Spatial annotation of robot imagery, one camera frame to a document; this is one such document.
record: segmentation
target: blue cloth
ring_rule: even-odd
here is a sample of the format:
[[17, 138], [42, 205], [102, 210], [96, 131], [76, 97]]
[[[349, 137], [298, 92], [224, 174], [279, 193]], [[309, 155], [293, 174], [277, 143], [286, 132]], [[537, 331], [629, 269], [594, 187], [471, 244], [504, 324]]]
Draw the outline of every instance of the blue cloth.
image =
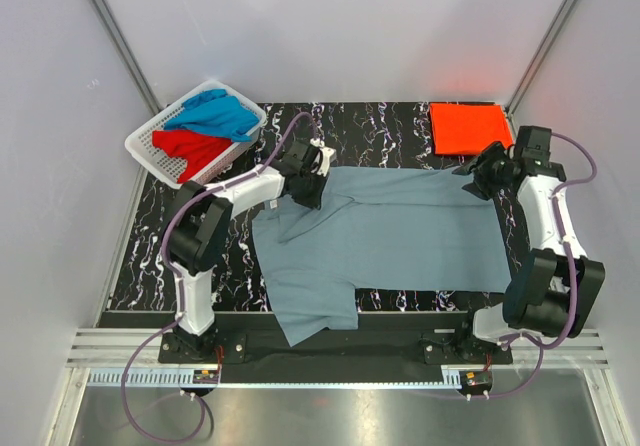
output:
[[258, 118], [244, 108], [238, 98], [224, 89], [200, 93], [182, 103], [184, 111], [164, 125], [166, 131], [189, 129], [195, 133], [229, 138], [239, 143], [251, 141], [247, 132], [258, 124]]
[[333, 168], [322, 209], [290, 197], [253, 220], [271, 308], [289, 344], [356, 329], [355, 289], [504, 292], [492, 201], [451, 170]]

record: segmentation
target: white plastic basket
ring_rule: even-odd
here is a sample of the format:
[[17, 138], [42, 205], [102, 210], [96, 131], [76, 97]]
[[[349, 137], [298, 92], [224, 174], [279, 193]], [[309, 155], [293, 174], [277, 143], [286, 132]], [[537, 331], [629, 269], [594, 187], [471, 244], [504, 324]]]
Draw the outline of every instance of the white plastic basket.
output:
[[155, 148], [151, 144], [151, 133], [153, 131], [164, 129], [164, 124], [171, 118], [177, 116], [184, 109], [182, 103], [192, 98], [196, 94], [208, 91], [210, 89], [224, 89], [230, 96], [235, 96], [240, 104], [251, 111], [258, 118], [257, 124], [249, 130], [247, 135], [251, 137], [251, 141], [246, 143], [233, 143], [220, 156], [211, 161], [207, 166], [202, 168], [191, 181], [200, 184], [206, 184], [212, 178], [222, 172], [222, 170], [233, 163], [233, 161], [248, 150], [259, 138], [260, 128], [267, 123], [267, 113], [264, 112], [257, 104], [249, 101], [236, 90], [226, 86], [218, 81], [209, 80], [202, 83], [197, 88], [189, 91], [175, 103], [167, 106], [162, 112], [158, 113], [152, 119], [144, 123], [136, 129], [124, 142], [125, 148], [131, 153], [131, 156], [144, 166], [151, 174], [160, 181], [173, 189], [178, 189], [178, 178], [187, 168], [187, 161], [182, 158], [170, 158], [161, 149]]

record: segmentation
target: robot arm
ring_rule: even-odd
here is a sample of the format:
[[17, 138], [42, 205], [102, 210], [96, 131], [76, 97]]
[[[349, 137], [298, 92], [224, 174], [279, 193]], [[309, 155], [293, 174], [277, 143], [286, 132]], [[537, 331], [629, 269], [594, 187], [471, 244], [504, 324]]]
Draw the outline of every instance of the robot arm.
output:
[[175, 276], [178, 311], [184, 311], [176, 334], [193, 349], [200, 349], [202, 336], [215, 333], [211, 308], [211, 269], [227, 240], [231, 218], [285, 194], [309, 208], [320, 209], [322, 191], [329, 175], [335, 150], [320, 140], [309, 144], [294, 142], [290, 150], [266, 168], [227, 181], [202, 186], [185, 183], [167, 212], [167, 222], [193, 197], [216, 189], [182, 217], [169, 237], [169, 253]]
[[582, 330], [604, 281], [604, 266], [591, 261], [578, 242], [564, 190], [557, 193], [557, 207], [565, 234], [561, 235], [554, 216], [554, 191], [566, 181], [562, 165], [549, 162], [551, 130], [523, 126], [512, 151], [500, 143], [462, 166], [456, 174], [472, 174], [474, 181], [465, 189], [489, 199], [505, 187], [517, 191], [525, 213], [531, 251], [509, 284], [504, 302], [477, 311], [466, 348], [473, 356], [486, 344], [516, 330], [527, 330], [555, 337], [569, 318], [569, 268], [563, 242], [568, 241], [578, 271], [578, 307], [569, 337]]

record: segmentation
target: folded orange towel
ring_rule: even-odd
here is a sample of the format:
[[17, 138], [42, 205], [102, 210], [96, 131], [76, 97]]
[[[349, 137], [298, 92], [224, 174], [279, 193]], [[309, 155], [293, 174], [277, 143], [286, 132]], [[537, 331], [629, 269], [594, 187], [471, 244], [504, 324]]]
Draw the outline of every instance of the folded orange towel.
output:
[[494, 141], [505, 148], [513, 144], [497, 104], [432, 103], [430, 109], [436, 154], [477, 155]]

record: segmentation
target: white wall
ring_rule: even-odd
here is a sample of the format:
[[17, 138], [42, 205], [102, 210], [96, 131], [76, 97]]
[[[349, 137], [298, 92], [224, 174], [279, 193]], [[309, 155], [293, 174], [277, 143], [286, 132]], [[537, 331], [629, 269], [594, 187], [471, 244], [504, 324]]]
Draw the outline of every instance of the white wall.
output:
[[[591, 323], [601, 332], [630, 423], [640, 439], [640, 0], [582, 0], [525, 101], [519, 124], [582, 142], [600, 168], [568, 194], [580, 241], [607, 280]], [[563, 145], [553, 158], [570, 177], [588, 164]]]
[[162, 103], [506, 102], [562, 0], [107, 0]]
[[149, 113], [88, 0], [0, 0], [0, 443], [42, 444], [90, 326]]

